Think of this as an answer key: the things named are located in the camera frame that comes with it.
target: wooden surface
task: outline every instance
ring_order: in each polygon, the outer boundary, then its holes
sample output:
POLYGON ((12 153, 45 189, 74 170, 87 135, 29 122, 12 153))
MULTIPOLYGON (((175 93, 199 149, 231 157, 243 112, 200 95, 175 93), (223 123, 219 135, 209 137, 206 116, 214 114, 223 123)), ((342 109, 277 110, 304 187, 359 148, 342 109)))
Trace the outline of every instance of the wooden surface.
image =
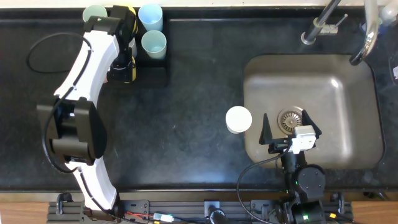
MULTIPOLYGON (((353 207, 358 223, 398 223, 398 202, 353 202, 353 207)), ((1 224, 44 224, 47 208, 47 202, 0 203, 1 224)))

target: black countertop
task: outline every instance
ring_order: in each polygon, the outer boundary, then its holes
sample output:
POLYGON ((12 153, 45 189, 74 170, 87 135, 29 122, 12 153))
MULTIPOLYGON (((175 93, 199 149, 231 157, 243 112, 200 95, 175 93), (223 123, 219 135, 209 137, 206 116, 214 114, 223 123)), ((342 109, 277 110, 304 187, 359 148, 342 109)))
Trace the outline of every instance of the black countertop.
MULTIPOLYGON (((167 88, 104 88, 98 111, 108 131, 104 155, 111 182, 134 189, 233 189, 252 161, 244 134, 226 129, 229 108, 243 105, 243 69, 262 54, 350 54, 363 43, 363 9, 348 12, 336 36, 301 43, 320 9, 165 9, 169 29, 167 88)), ((43 75, 25 65, 30 46, 59 31, 83 33, 81 10, 3 11, 0 16, 0 190, 78 190, 72 175, 58 173, 40 145, 35 110, 67 74, 43 75)), ((380 37, 367 62, 374 70, 385 155, 373 169, 326 170, 329 190, 398 189, 398 28, 380 37)), ((59 37, 43 44, 32 63, 48 69, 72 65, 80 43, 59 37)), ((243 179, 247 189, 284 190, 275 169, 257 168, 243 179)))

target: chrome faucet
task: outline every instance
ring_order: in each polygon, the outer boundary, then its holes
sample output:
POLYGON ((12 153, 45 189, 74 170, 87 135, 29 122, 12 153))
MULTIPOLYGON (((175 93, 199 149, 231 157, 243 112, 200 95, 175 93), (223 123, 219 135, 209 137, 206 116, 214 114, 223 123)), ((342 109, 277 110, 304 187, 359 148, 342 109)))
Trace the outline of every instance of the chrome faucet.
MULTIPOLYGON (((308 31, 301 35, 301 40, 304 44, 313 44, 318 35, 337 34, 338 25, 346 18, 346 15, 336 25, 326 25, 326 20, 330 17, 333 10, 336 9, 340 1, 341 0, 331 0, 320 16, 313 20, 313 24, 308 31)), ((353 54, 349 59, 352 65, 361 63, 363 59, 369 55, 376 43, 377 34, 379 33, 379 11, 377 8, 377 1, 364 0, 364 6, 366 15, 365 40, 363 46, 358 50, 358 53, 353 54)))

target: sink drain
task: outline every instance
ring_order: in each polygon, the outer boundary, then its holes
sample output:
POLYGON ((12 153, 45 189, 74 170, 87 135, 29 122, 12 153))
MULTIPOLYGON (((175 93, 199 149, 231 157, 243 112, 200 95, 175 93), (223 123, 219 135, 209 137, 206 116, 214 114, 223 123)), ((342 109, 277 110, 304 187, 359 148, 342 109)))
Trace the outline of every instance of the sink drain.
POLYGON ((280 130, 285 134, 293 134, 294 128, 302 125, 301 111, 302 109, 295 106, 282 110, 278 115, 280 130))

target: stainless steel sink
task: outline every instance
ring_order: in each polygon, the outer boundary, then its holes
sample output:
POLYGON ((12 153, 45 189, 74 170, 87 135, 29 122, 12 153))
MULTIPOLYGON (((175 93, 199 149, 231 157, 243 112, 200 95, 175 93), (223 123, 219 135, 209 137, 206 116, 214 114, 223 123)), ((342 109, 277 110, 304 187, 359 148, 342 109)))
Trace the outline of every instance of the stainless steel sink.
MULTIPOLYGON (((259 144, 263 114, 274 138, 301 124, 305 109, 322 130, 307 162, 327 169, 374 167, 384 152, 371 69, 349 64, 349 55, 263 55, 244 70, 244 106, 252 114, 245 132, 249 157, 275 155, 259 144)), ((273 168, 275 163, 265 164, 273 168)))

